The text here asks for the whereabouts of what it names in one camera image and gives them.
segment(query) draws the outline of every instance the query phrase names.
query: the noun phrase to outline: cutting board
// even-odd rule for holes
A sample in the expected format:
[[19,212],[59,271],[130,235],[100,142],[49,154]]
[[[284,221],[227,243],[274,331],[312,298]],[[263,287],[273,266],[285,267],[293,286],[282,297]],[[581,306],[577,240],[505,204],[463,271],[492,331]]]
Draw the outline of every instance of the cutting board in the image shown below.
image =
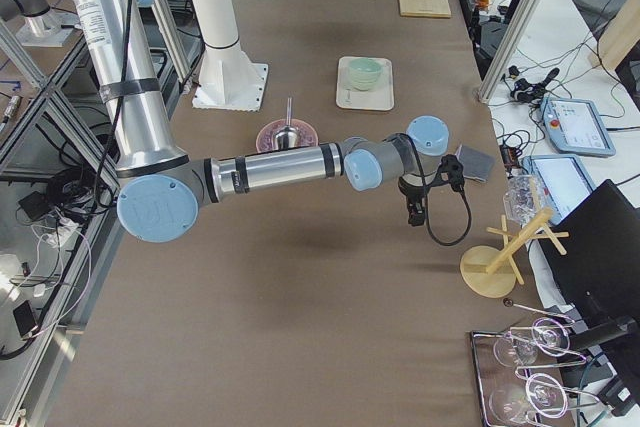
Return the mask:
[[398,0],[402,17],[451,18],[449,0]]

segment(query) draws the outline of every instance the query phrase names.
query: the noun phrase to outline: wooden cup stand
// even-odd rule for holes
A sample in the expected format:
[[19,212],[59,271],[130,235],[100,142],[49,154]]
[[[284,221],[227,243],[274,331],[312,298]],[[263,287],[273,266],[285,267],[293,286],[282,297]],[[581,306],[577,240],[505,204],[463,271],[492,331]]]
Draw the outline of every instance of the wooden cup stand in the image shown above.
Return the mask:
[[567,251],[558,238],[569,237],[569,233],[552,232],[548,224],[552,216],[553,210],[549,207],[540,209],[517,234],[507,231],[505,215],[501,218],[502,230],[488,227],[487,232],[502,235],[504,247],[498,250],[487,245],[478,245],[463,254],[460,259],[460,272],[467,285],[474,292],[493,299],[504,297],[511,292],[516,280],[523,285],[524,279],[513,254],[529,240],[549,239],[561,255],[566,255]]

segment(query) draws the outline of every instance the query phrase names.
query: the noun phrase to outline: white pillar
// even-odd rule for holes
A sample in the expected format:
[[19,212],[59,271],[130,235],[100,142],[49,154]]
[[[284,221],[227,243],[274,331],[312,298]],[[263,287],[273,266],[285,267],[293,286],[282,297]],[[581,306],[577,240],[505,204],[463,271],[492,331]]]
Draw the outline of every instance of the white pillar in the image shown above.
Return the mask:
[[539,2],[540,0],[520,1],[478,90],[480,102],[489,103]]
[[242,51],[231,0],[193,0],[206,50],[193,106],[260,109],[268,68]]

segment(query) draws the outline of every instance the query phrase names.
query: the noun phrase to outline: pink plate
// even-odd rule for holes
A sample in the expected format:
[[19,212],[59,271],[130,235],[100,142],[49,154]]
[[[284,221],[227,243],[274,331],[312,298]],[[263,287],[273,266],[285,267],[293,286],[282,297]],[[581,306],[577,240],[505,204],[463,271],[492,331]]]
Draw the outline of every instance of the pink plate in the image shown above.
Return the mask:
[[[256,150],[258,152],[271,152],[277,150],[273,146],[273,135],[286,123],[285,119],[274,120],[265,125],[256,138]],[[311,147],[318,145],[318,134],[316,129],[303,120],[291,119],[291,125],[298,129],[300,133],[300,147]]]

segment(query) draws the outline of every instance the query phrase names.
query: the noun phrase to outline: white table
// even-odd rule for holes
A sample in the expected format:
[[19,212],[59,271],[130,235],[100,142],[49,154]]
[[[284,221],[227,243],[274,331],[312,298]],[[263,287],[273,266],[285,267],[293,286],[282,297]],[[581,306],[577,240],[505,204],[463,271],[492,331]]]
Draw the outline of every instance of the white table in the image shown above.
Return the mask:
[[[490,13],[495,13],[501,2],[507,3],[506,0],[494,0]],[[556,62],[545,63],[549,59],[561,56],[585,40],[587,40],[585,46],[566,57],[561,63],[557,65],[555,65]],[[605,117],[603,119],[606,127],[640,125],[640,112],[622,85],[617,84],[601,68],[590,70],[591,64],[588,60],[590,50],[587,46],[595,49],[595,45],[595,40],[591,37],[571,0],[542,0],[509,65],[516,65],[519,68],[533,67],[523,74],[523,77],[531,83],[540,82],[553,67],[558,67],[560,74],[557,79],[564,81],[573,97],[594,101],[600,114],[619,116],[623,113],[624,107],[626,112],[621,118]],[[552,89],[557,85],[557,83],[551,83],[549,88]],[[613,98],[612,89],[613,95],[623,107]],[[562,88],[556,89],[555,93],[561,97],[568,97]],[[528,117],[527,105],[507,103],[510,100],[509,90],[502,83],[489,102],[492,117],[500,122],[494,122],[496,135],[504,133],[502,127],[504,126],[507,133],[524,129],[530,132],[532,138],[535,139],[536,127]],[[620,182],[640,172],[640,163],[637,161],[637,152],[640,150],[640,132],[612,132],[610,134],[617,150],[615,156],[609,158],[581,157],[596,185],[608,178],[614,182]],[[548,138],[524,150],[524,155],[552,153],[557,153],[557,151]],[[634,206],[640,206],[640,178],[622,185],[620,189]],[[564,303],[555,287],[546,259],[537,244],[534,244],[531,249],[531,265],[536,274],[536,283],[542,303],[547,307]],[[588,387],[588,390],[597,392],[605,383],[606,381],[593,383]],[[599,410],[599,408],[585,409],[584,412],[587,419],[592,421],[598,415]],[[640,425],[640,408],[635,406],[623,418],[614,418],[609,415],[599,425],[603,427],[638,426]]]

